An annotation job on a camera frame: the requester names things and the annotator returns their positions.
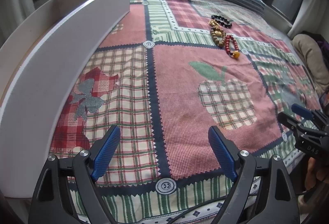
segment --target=curtain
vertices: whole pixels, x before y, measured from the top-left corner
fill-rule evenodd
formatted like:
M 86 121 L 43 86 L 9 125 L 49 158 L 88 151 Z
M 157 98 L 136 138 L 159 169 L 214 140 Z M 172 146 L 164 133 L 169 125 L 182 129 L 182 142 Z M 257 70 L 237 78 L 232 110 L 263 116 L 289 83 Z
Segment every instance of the curtain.
M 0 0 L 0 46 L 34 10 L 33 0 Z
M 327 0 L 303 0 L 288 36 L 293 39 L 302 31 L 316 33 L 326 7 Z

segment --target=white cardboard divider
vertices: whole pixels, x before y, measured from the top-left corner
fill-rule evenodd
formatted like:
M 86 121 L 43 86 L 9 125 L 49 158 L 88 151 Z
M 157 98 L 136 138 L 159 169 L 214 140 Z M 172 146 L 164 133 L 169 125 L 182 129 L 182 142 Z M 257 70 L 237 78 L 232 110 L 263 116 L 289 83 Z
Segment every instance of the white cardboard divider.
M 0 189 L 31 198 L 71 89 L 129 0 L 88 0 L 58 22 L 14 76 L 0 109 Z
M 54 24 L 87 0 L 49 0 L 35 10 L 0 48 L 0 106 L 24 59 Z

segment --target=red bead bracelet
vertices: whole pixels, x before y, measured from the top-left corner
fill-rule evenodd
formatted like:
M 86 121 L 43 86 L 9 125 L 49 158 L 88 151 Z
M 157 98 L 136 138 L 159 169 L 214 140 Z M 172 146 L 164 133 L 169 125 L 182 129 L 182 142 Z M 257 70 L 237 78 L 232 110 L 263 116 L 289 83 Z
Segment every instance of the red bead bracelet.
M 230 39 L 232 40 L 233 45 L 234 45 L 233 52 L 230 51 Z M 237 59 L 240 56 L 239 47 L 237 46 L 237 42 L 231 35 L 227 35 L 225 38 L 225 51 L 228 55 L 230 55 L 231 57 L 233 57 L 235 59 Z

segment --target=bracelet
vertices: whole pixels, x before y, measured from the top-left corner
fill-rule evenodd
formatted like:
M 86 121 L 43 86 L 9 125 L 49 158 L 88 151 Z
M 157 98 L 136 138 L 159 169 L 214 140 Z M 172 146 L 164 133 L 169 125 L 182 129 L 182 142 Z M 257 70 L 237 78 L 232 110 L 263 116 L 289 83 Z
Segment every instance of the bracelet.
M 226 33 L 223 30 L 221 30 L 219 27 L 212 28 L 210 30 L 210 35 L 213 39 L 213 42 L 217 46 L 219 46 L 220 48 L 222 48 L 224 46 Z
M 232 27 L 232 23 L 230 23 L 230 21 L 228 19 L 225 19 L 223 16 L 212 15 L 211 19 L 215 20 L 218 24 L 224 26 L 225 28 Z
M 235 49 L 233 52 L 230 51 L 230 39 L 232 40 L 234 49 Z M 231 35 L 227 35 L 225 37 L 225 51 L 228 55 L 230 55 L 234 59 L 237 59 L 240 56 L 239 47 L 237 46 L 237 42 Z

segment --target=bedspread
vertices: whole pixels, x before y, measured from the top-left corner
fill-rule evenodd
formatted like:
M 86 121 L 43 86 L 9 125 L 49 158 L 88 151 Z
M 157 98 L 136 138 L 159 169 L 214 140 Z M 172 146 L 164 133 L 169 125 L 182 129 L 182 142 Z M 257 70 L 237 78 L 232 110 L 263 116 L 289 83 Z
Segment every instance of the bedspread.
M 130 12 L 79 76 L 50 148 L 70 157 L 89 149 L 110 125 L 120 127 L 119 146 L 97 181 L 118 222 L 166 223 L 228 193 L 232 183 L 208 143 L 212 125 L 239 149 L 293 163 L 300 153 L 276 116 L 284 111 L 303 121 L 291 105 L 319 108 L 317 95 L 294 54 L 259 15 L 223 0 L 130 1 Z M 238 59 L 213 43 L 212 14 L 232 22 L 226 32 L 242 52 Z M 74 179 L 70 188 L 84 215 Z M 178 223 L 210 217 L 221 205 L 199 208 Z

